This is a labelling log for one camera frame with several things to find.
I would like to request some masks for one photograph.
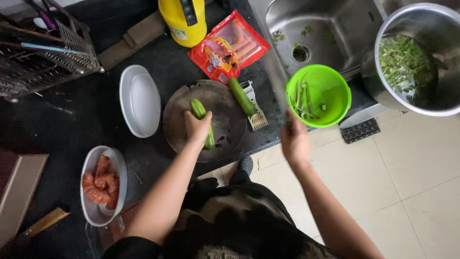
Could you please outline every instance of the metal pot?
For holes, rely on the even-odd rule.
[[[428,53],[440,59],[447,70],[438,69],[436,96],[427,106],[414,106],[395,93],[386,82],[379,62],[383,35],[408,35]],[[429,3],[403,7],[391,14],[366,53],[361,66],[365,87],[371,96],[388,108],[415,111],[430,116],[449,116],[460,112],[460,14]]]

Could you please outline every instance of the white bowl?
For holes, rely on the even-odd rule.
[[[120,192],[118,195],[118,202],[114,210],[108,210],[105,208],[105,204],[98,205],[94,203],[88,196],[83,192],[82,180],[83,174],[94,173],[96,167],[102,155],[106,155],[110,158],[110,167],[120,178]],[[88,153],[81,170],[80,178],[80,196],[81,196],[81,207],[83,208],[83,214],[85,214],[86,220],[89,224],[102,227],[110,223],[115,216],[120,213],[125,203],[126,190],[127,190],[127,174],[126,165],[123,155],[120,151],[115,148],[106,146],[97,146]]]
[[[160,125],[160,92],[149,72],[131,65],[120,77],[120,105],[126,124],[139,138],[152,136]]]

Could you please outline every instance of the hand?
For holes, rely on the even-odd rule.
[[[204,145],[204,141],[209,133],[209,125],[211,124],[213,113],[206,112],[206,116],[199,120],[190,111],[186,111],[184,117],[188,141]]]
[[[291,167],[304,167],[310,163],[310,135],[307,126],[289,109],[287,115],[292,126],[284,124],[280,131],[283,154]]]

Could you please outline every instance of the green plastic strainer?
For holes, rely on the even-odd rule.
[[[296,84],[302,78],[310,88],[313,114],[319,119],[303,119],[295,112],[290,96],[295,94]],[[286,98],[292,111],[307,126],[326,128],[338,123],[351,106],[351,91],[345,79],[334,69],[325,65],[308,65],[299,69],[286,86]]]

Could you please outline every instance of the sink drain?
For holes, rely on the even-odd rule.
[[[291,49],[291,56],[297,62],[307,62],[311,57],[310,48],[303,43],[295,43]]]

